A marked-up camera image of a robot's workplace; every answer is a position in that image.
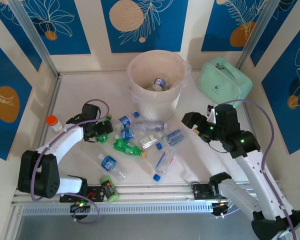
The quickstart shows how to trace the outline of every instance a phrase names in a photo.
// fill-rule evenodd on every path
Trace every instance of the green can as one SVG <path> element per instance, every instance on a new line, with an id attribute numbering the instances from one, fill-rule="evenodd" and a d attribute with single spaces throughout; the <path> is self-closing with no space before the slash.
<path id="1" fill-rule="evenodd" d="M 119 198 L 115 185 L 110 176 L 106 175 L 100 179 L 101 187 L 106 199 L 111 203 Z"/>

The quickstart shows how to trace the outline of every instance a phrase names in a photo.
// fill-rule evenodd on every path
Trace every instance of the bag handle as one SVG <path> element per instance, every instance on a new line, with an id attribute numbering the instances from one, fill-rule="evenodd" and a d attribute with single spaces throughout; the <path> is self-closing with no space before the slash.
<path id="1" fill-rule="evenodd" d="M 235 79 L 239 80 L 240 79 L 240 74 L 238 73 L 238 70 L 232 66 L 229 62 L 225 61 L 221 65 L 219 63 L 216 64 L 215 66 L 218 70 L 221 70 L 222 67 L 227 69 Z"/>

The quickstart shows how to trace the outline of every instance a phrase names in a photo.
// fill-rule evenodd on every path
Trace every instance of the bottle cap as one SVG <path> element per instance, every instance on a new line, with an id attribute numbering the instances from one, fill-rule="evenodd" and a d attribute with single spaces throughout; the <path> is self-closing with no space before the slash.
<path id="1" fill-rule="evenodd" d="M 104 155 L 104 154 L 102 154 L 102 153 L 100 153 L 100 154 L 98 155 L 98 159 L 101 160 L 101 161 L 103 161 L 106 157 L 107 157 L 107 156 Z"/>
<path id="2" fill-rule="evenodd" d="M 47 116 L 45 122 L 50 126 L 54 126 L 58 123 L 58 118 L 55 115 Z"/>
<path id="3" fill-rule="evenodd" d="M 162 145 L 161 145 L 160 142 L 156 144 L 156 148 L 159 149 L 159 150 L 162 149 Z"/>
<path id="4" fill-rule="evenodd" d="M 161 178 L 161 177 L 160 177 L 158 174 L 155 174 L 155 175 L 153 176 L 153 180 L 155 180 L 155 181 L 157 181 L 157 182 L 159 182 L 160 178 Z"/>

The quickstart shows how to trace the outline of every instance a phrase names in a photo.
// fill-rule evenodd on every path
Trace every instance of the mint green bag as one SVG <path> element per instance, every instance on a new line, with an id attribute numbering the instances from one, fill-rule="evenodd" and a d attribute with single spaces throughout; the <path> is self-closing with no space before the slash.
<path id="1" fill-rule="evenodd" d="M 203 65 L 198 87 L 216 104 L 245 99 L 252 88 L 252 81 L 227 60 L 218 56 Z M 234 108 L 242 102 L 234 102 Z"/>

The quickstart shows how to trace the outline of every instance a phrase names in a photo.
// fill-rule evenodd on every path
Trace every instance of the orange bottle cap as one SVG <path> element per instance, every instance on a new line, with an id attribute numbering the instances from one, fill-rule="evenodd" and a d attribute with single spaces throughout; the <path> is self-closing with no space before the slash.
<path id="1" fill-rule="evenodd" d="M 55 115 L 47 116 L 45 122 L 50 126 L 54 126 L 58 123 L 58 118 Z"/>

